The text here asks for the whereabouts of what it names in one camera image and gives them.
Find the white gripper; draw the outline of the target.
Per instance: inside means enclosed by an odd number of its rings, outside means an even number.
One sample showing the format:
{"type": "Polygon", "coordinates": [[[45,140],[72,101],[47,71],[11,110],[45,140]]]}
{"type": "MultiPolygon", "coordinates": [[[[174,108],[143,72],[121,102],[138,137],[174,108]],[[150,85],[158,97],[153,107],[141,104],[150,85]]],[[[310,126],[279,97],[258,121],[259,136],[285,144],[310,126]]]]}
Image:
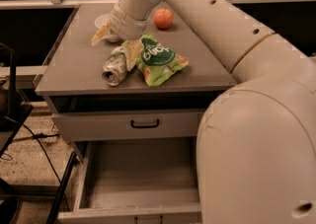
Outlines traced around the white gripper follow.
{"type": "Polygon", "coordinates": [[[126,67],[130,71],[136,64],[136,60],[143,50],[144,45],[140,37],[144,34],[152,6],[145,7],[143,20],[137,20],[124,11],[118,3],[110,12],[110,18],[102,24],[91,39],[91,45],[98,44],[102,39],[106,39],[116,34],[125,40],[122,44],[126,49],[126,67]]]}

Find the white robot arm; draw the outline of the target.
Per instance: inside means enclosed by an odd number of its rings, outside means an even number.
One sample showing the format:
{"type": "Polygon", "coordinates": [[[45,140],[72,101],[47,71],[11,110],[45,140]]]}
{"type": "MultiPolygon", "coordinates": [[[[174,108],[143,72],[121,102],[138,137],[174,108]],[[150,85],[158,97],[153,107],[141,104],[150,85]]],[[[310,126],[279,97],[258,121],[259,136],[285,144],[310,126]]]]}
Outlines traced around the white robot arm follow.
{"type": "Polygon", "coordinates": [[[161,1],[237,82],[197,133],[202,224],[316,224],[316,64],[226,0],[118,0],[93,41],[139,38],[161,1]]]}

